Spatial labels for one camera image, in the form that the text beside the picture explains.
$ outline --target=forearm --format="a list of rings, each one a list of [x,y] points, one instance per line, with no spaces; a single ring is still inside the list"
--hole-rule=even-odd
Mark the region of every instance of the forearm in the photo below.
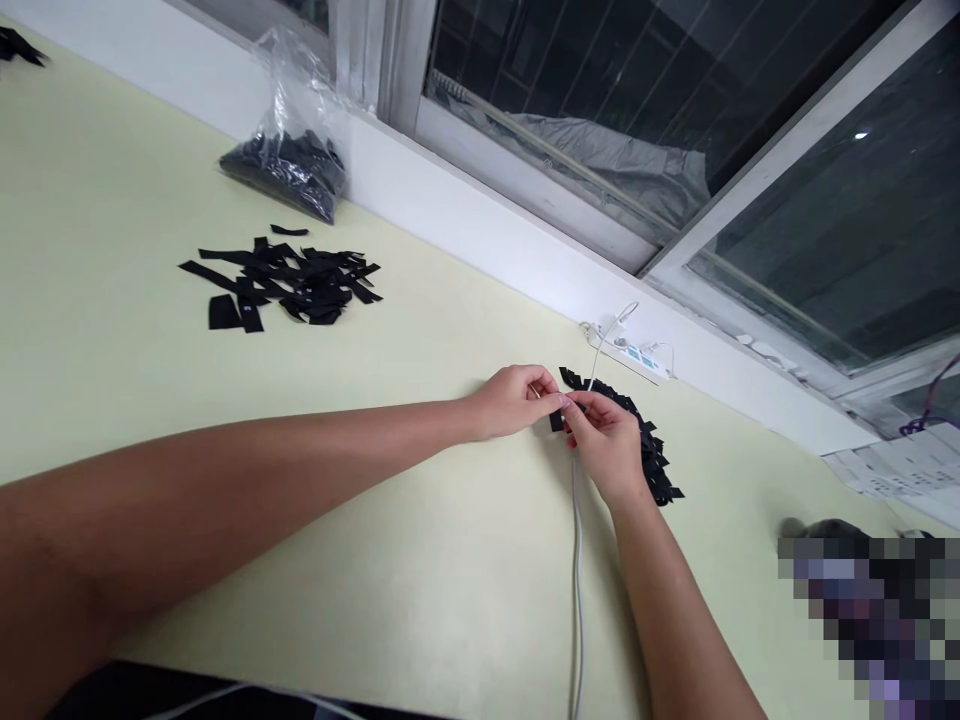
[[[0,707],[33,716],[121,634],[475,439],[464,402],[197,430],[0,488]]]
[[[137,620],[473,439],[469,421],[458,403],[425,403],[161,438],[0,488],[0,509],[13,514],[3,527],[14,534],[0,542],[32,538],[112,612]]]
[[[610,508],[655,716],[764,718],[647,489]]]

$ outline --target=window frame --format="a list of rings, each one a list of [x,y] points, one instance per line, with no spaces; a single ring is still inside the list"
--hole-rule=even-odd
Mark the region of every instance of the window frame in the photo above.
[[[895,434],[910,419],[890,398],[929,382],[960,352],[960,337],[947,338],[846,374],[687,269],[686,263],[958,12],[960,3],[954,0],[921,0],[901,8],[638,274],[726,332],[735,336],[749,334],[776,348],[799,365],[795,375],[886,435]]]
[[[774,348],[789,361],[782,364],[784,372],[882,433],[893,435],[909,420],[890,398],[929,382],[960,352],[960,337],[847,374],[685,265],[952,20],[960,3],[916,0],[900,8],[660,250],[423,95],[429,48],[443,2],[400,1],[394,57],[405,56],[389,67],[394,81],[383,119],[574,240],[621,267],[632,268],[644,282],[745,345],[761,341]]]
[[[398,3],[329,0],[328,33],[279,0],[165,0],[227,39],[250,47],[271,27],[293,30],[330,71],[339,90],[359,107],[379,114],[384,52],[395,32]]]

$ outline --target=pixelated area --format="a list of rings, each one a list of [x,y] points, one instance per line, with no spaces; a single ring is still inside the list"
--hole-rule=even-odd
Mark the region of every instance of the pixelated area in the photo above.
[[[960,540],[782,538],[778,554],[871,718],[960,718]]]

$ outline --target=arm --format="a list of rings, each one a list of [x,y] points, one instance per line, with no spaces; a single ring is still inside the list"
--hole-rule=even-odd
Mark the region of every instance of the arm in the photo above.
[[[123,634],[373,485],[569,405],[557,393],[513,366],[463,400],[196,430],[0,488],[5,716],[41,714]]]
[[[643,477],[636,418],[596,393],[573,392],[570,449],[579,447],[610,508],[624,580],[658,718],[766,716],[710,615]]]

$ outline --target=bag of black fabric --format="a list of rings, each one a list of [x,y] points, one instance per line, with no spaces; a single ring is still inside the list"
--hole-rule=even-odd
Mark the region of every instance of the bag of black fabric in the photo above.
[[[221,157],[220,168],[333,225],[347,184],[346,105],[326,67],[292,30],[271,29],[257,48],[270,68],[273,100],[253,137]]]

